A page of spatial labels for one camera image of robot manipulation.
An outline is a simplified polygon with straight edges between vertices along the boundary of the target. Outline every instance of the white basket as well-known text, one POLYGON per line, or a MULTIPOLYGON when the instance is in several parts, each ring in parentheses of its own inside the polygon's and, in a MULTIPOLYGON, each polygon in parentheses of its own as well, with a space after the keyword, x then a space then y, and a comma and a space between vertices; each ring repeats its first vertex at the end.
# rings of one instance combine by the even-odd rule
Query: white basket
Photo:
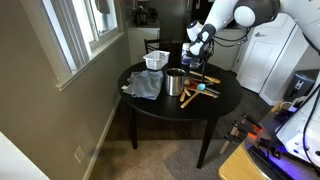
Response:
POLYGON ((169 54, 170 52, 166 51, 152 51, 143 58, 146 60, 147 68, 159 70, 168 63, 169 54))

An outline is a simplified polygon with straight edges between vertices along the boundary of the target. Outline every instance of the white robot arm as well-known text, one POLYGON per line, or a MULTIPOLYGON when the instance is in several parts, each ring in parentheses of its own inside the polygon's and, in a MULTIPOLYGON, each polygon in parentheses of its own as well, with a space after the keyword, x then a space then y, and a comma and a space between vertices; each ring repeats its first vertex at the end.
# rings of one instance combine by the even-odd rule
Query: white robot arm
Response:
POLYGON ((213 36, 233 19, 243 27, 255 27, 273 21, 279 12, 291 16, 310 45, 319 52, 319 8, 319 0, 215 0, 204 25, 192 22, 187 27, 190 52, 201 57, 213 36))

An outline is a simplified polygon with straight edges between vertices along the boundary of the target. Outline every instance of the beige carpet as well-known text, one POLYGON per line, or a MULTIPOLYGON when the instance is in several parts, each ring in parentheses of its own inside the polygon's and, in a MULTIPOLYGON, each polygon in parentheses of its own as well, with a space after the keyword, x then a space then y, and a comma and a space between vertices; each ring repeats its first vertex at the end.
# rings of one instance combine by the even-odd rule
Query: beige carpet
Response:
POLYGON ((238 146, 230 144, 220 155, 224 142, 212 140, 202 168, 197 169, 201 140, 138 141, 137 150, 132 149, 130 141, 106 141, 90 179, 220 179, 219 167, 238 146))

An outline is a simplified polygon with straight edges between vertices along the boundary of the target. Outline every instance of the table leg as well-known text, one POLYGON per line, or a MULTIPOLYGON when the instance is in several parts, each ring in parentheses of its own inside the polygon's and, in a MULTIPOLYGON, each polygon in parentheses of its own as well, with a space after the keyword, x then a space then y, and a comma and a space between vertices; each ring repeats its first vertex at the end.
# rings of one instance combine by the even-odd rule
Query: table leg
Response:
POLYGON ((132 148, 138 148, 138 140, 137 140, 137 125, 136 125, 136 110, 131 108, 132 116, 128 118, 129 120, 129 128, 130 128, 130 136, 131 136, 131 143, 132 148))
POLYGON ((198 164, 197 164, 198 169, 200 169, 202 167, 202 163, 203 163, 204 157, 206 156, 206 153, 207 153, 210 141, 212 139, 214 129, 216 128, 217 122, 218 122, 218 118, 207 120, 206 130, 204 132, 204 137, 202 140, 202 146, 201 146, 201 150, 200 150, 200 156, 199 156, 199 160, 198 160, 198 164))

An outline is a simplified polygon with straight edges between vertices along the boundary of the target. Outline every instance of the window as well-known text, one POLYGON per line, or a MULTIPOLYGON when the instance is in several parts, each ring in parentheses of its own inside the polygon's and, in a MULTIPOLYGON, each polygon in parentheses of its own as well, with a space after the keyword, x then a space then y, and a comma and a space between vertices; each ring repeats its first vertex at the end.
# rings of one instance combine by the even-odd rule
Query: window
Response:
POLYGON ((115 0, 20 0, 63 90, 118 39, 115 0))

